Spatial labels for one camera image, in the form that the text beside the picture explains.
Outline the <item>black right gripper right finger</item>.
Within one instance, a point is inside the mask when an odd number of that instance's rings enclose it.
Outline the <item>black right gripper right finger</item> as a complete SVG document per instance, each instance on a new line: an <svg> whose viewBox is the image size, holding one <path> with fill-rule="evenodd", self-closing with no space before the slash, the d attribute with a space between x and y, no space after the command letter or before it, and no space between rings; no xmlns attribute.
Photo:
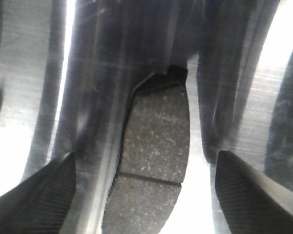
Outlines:
<svg viewBox="0 0 293 234"><path fill-rule="evenodd" d="M230 151L218 155L215 188L233 234L293 234L293 192Z"/></svg>

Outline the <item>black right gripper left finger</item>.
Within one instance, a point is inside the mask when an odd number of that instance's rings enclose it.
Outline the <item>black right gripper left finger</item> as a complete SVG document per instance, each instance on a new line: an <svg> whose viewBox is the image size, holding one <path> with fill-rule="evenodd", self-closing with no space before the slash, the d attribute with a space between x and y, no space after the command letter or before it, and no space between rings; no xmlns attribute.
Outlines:
<svg viewBox="0 0 293 234"><path fill-rule="evenodd" d="M58 234L75 191L75 155L53 159L0 196L0 234Z"/></svg>

